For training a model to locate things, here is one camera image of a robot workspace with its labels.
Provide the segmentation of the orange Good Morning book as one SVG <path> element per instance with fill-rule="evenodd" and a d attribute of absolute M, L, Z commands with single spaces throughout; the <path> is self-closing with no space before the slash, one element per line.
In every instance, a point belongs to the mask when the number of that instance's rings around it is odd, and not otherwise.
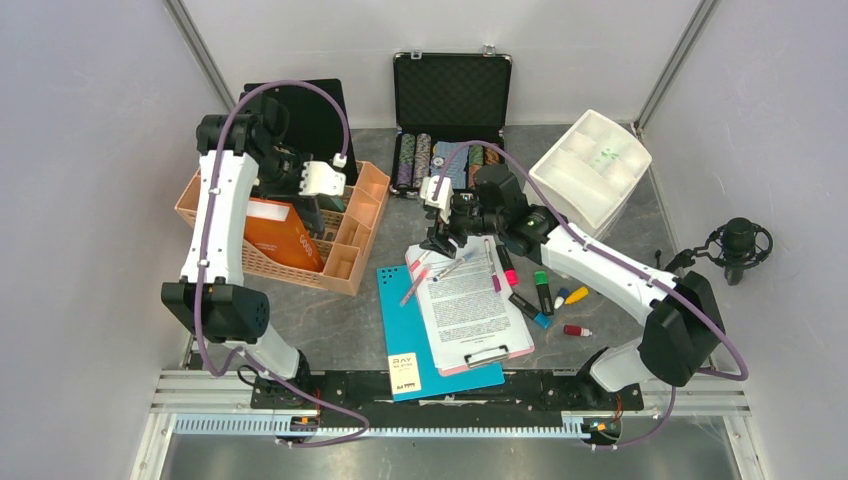
<path fill-rule="evenodd" d="M 244 239 L 280 265 L 312 272 L 320 272 L 325 266 L 291 203 L 249 200 Z"/>

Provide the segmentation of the peach plastic file organizer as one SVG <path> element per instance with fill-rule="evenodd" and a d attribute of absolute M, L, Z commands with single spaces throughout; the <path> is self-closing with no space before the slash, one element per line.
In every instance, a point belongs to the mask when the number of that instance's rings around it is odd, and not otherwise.
<path fill-rule="evenodd" d="M 314 241 L 325 260 L 321 272 L 278 264 L 260 250 L 243 243 L 244 272 L 260 277 L 354 296 L 389 198 L 390 177 L 370 162 L 357 163 L 358 179 L 345 188 L 343 213 L 324 210 L 325 238 Z"/>

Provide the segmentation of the white drawer organizer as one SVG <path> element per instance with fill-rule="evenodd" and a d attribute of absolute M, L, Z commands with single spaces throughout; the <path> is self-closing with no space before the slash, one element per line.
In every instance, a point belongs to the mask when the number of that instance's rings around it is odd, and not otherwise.
<path fill-rule="evenodd" d="M 531 205 L 547 199 L 567 220 L 604 239 L 621 216 L 652 156 L 625 127 L 589 109 L 529 169 Z"/>

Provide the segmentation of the Nineteen Eighty-Four dark book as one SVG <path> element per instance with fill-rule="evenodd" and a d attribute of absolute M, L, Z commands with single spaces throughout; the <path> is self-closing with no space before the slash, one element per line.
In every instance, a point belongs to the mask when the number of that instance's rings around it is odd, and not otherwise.
<path fill-rule="evenodd" d="M 297 210 L 307 230 L 313 236 L 323 236 L 328 226 L 325 214 L 327 212 L 343 214 L 346 210 L 346 204 L 341 197 L 319 194 L 312 197 L 301 197 L 298 200 Z"/>

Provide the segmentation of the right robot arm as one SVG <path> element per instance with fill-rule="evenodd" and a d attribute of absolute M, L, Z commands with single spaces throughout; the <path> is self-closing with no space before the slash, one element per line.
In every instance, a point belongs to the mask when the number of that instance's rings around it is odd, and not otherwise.
<path fill-rule="evenodd" d="M 685 386 L 726 333 L 705 277 L 652 268 L 593 239 L 548 207 L 529 203 L 504 164 L 479 170 L 468 195 L 434 176 L 423 181 L 420 196 L 434 222 L 423 249 L 453 258 L 471 237 L 493 235 L 513 254 L 584 283 L 642 326 L 639 337 L 599 351 L 581 368 L 577 392 L 591 408 L 651 378 Z"/>

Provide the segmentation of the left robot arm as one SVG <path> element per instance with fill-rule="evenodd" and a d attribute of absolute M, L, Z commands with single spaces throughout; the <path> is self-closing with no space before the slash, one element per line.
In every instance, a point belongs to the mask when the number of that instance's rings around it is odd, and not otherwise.
<path fill-rule="evenodd" d="M 302 195 L 312 162 L 280 148 L 288 112 L 259 91 L 226 115 L 207 115 L 196 130 L 199 196 L 191 244 L 176 281 L 161 286 L 165 307 L 194 337 L 202 367 L 215 377 L 241 359 L 276 386 L 290 407 L 314 394 L 308 362 L 270 325 L 267 295 L 244 284 L 242 247 L 254 190 Z"/>

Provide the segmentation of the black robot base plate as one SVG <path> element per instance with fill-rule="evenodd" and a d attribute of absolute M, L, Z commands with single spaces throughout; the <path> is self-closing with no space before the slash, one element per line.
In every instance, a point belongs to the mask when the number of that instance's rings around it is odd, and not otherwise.
<path fill-rule="evenodd" d="M 439 387 L 435 393 L 416 393 L 415 400 L 445 403 L 520 403 L 568 411 L 641 411 L 645 404 L 639 385 L 610 393 L 588 385 L 588 377 L 555 370 L 506 371 L 504 382 L 485 387 Z M 378 371 L 326 371 L 312 376 L 314 396 L 347 409 L 373 403 L 393 403 L 389 374 Z"/>

